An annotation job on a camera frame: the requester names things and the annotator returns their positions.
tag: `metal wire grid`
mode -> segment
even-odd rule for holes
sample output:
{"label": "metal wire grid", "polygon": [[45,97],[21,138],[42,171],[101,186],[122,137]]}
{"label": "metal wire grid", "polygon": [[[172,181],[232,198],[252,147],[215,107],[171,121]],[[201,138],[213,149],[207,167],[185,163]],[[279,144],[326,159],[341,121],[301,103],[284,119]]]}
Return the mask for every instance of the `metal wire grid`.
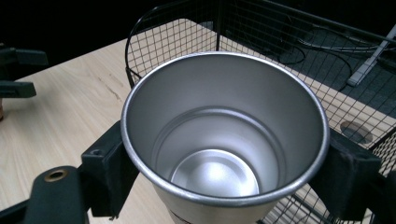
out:
{"label": "metal wire grid", "polygon": [[[388,47],[359,85],[351,76],[378,45]],[[333,129],[395,169],[395,41],[268,1],[177,1],[155,7],[135,25],[125,49],[133,86],[162,63],[200,51],[226,50],[277,63],[303,80],[321,100]],[[304,186],[282,199],[263,223],[369,223],[332,217]]]}

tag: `dark background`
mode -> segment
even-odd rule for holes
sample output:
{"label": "dark background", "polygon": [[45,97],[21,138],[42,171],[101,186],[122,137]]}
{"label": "dark background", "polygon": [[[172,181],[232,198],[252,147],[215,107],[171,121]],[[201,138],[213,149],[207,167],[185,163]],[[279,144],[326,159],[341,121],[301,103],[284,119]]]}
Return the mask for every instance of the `dark background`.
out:
{"label": "dark background", "polygon": [[[172,0],[0,1],[0,43],[47,53],[49,65],[7,66],[10,79],[73,59],[120,41],[148,10]],[[386,35],[396,22],[391,0],[274,0],[290,7]]]}

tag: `stainless steel cup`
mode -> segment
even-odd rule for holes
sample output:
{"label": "stainless steel cup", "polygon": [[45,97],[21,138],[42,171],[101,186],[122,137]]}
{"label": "stainless steel cup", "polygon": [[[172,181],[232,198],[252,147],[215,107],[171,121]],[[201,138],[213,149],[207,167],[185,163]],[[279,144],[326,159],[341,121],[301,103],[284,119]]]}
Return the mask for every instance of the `stainless steel cup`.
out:
{"label": "stainless steel cup", "polygon": [[194,53],[137,83],[121,115],[127,152],[176,223],[253,223],[322,164],[316,95],[265,60]]}

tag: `light wood surface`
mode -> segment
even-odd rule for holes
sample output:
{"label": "light wood surface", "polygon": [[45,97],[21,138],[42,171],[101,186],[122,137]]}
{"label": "light wood surface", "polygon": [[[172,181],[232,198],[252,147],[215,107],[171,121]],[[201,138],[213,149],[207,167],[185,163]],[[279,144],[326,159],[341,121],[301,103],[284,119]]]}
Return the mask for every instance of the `light wood surface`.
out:
{"label": "light wood surface", "polygon": [[[35,178],[53,167],[81,165],[80,155],[120,119],[131,88],[125,73],[126,40],[19,81],[37,95],[3,99],[0,122],[0,210],[29,198]],[[151,183],[136,179],[120,217],[90,223],[173,223]]]}

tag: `screw hole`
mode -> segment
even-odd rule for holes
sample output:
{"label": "screw hole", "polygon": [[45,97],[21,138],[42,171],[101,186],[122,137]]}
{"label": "screw hole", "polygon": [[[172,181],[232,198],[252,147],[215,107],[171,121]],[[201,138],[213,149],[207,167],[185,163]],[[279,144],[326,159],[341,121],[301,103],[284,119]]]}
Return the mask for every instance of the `screw hole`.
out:
{"label": "screw hole", "polygon": [[91,154],[95,155],[95,156],[101,156],[103,154],[103,152],[101,149],[94,149],[91,151]]}
{"label": "screw hole", "polygon": [[52,171],[51,173],[47,174],[44,177],[44,180],[46,182],[55,182],[60,179],[63,179],[65,176],[67,176],[67,171],[65,169],[60,169],[60,170]]}

